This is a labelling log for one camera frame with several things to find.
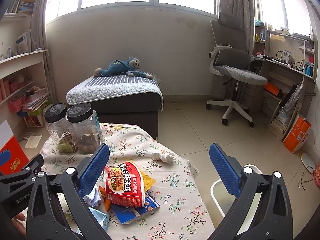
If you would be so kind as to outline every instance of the gray office chair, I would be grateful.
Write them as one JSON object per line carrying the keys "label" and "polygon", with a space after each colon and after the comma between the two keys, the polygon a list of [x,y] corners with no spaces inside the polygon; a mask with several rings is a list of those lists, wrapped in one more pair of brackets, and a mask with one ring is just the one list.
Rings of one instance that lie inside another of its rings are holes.
{"label": "gray office chair", "polygon": [[211,105],[229,106],[222,116],[223,125],[228,124],[228,115],[234,108],[249,121],[249,126],[253,127],[252,117],[244,111],[244,109],[248,108],[236,102],[236,98],[239,82],[252,85],[267,84],[268,80],[265,77],[248,70],[252,61],[264,61],[264,59],[257,57],[254,59],[245,51],[246,38],[244,32],[240,29],[240,21],[237,18],[220,12],[218,21],[211,20],[211,27],[216,46],[213,51],[209,53],[209,57],[212,58],[209,71],[215,75],[228,76],[235,79],[236,86],[231,100],[209,100],[206,108],[210,109]]}

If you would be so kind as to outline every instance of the plastic jar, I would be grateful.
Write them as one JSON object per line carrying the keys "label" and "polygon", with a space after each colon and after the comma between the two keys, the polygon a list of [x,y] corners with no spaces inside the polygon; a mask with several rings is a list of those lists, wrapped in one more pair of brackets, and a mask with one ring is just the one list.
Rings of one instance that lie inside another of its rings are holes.
{"label": "plastic jar", "polygon": [[56,104],[47,109],[44,118],[47,121],[47,130],[54,143],[62,153],[75,153],[78,151],[76,142],[72,137],[72,126],[66,119],[67,107],[65,104]]}
{"label": "plastic jar", "polygon": [[84,154],[92,154],[102,143],[102,132],[96,111],[91,104],[81,103],[70,107],[67,111],[68,121],[73,126],[72,135],[76,144]]}

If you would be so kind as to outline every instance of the chair backrest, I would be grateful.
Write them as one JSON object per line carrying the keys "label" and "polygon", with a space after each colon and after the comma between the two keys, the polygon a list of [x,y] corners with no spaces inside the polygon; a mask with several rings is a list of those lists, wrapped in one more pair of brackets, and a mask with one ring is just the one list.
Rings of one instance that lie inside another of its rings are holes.
{"label": "chair backrest", "polygon": [[228,65],[239,69],[247,68],[250,55],[246,50],[246,38],[237,18],[219,12],[218,21],[211,20],[214,40],[217,45],[230,45],[232,49],[221,50],[215,65]]}

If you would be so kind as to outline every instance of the jar lid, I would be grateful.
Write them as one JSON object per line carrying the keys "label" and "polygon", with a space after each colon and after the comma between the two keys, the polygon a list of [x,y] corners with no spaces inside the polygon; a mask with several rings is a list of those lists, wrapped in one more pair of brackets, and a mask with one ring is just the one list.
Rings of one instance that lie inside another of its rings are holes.
{"label": "jar lid", "polygon": [[68,121],[72,123],[82,122],[93,114],[93,109],[89,103],[81,103],[72,106],[67,111]]}
{"label": "jar lid", "polygon": [[56,104],[47,109],[44,113],[44,118],[48,123],[53,123],[61,120],[66,116],[67,106],[65,104]]}

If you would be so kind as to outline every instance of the curtain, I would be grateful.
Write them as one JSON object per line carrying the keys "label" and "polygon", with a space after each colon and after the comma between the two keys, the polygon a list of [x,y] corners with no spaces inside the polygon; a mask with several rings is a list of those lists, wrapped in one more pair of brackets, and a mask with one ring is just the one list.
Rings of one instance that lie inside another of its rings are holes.
{"label": "curtain", "polygon": [[251,55],[254,41],[254,6],[255,0],[220,0],[220,12],[240,20],[247,46],[246,51]]}
{"label": "curtain", "polygon": [[[48,49],[47,36],[45,33],[44,14],[47,0],[36,0],[31,17],[31,34],[33,40],[33,50],[36,48]],[[44,53],[44,71],[48,85],[48,92],[52,104],[57,103],[57,97],[54,89],[54,79],[49,52]]]}

